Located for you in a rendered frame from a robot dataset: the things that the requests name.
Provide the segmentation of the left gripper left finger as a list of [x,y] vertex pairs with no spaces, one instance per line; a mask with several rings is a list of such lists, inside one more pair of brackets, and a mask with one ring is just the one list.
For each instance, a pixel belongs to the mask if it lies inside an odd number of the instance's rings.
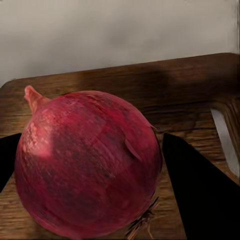
[[15,155],[21,133],[0,138],[0,193],[15,172]]

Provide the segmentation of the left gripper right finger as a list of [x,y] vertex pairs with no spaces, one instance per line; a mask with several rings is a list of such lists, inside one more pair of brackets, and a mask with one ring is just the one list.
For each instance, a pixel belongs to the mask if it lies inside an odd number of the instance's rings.
[[240,186],[178,136],[162,152],[187,240],[240,240]]

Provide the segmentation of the vidalia onion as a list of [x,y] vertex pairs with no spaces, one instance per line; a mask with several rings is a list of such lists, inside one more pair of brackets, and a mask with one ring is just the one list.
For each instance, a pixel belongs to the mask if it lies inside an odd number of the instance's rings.
[[125,233],[132,232],[128,240],[147,226],[154,240],[150,219],[164,217],[152,213],[160,204],[159,197],[152,202],[163,165],[154,126],[131,103],[107,92],[49,99],[28,85],[24,98],[33,116],[17,145],[14,177],[29,215],[73,240],[130,224],[135,227]]

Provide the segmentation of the cutting board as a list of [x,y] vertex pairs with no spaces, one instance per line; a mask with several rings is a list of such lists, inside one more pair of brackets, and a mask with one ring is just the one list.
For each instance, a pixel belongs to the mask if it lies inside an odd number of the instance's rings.
[[[149,232],[154,240],[188,240],[163,154],[168,133],[184,139],[240,187],[229,168],[209,106],[229,106],[240,134],[240,55],[222,52],[11,80],[0,88],[0,139],[23,133],[33,113],[25,96],[30,85],[51,100],[67,93],[100,91],[136,107],[154,126],[162,153]],[[132,224],[105,236],[82,240],[129,240]],[[139,227],[138,232],[144,228]],[[153,240],[146,228],[133,240]],[[125,234],[126,233],[126,234]],[[38,224],[24,208],[15,171],[0,193],[0,240],[74,240]]]

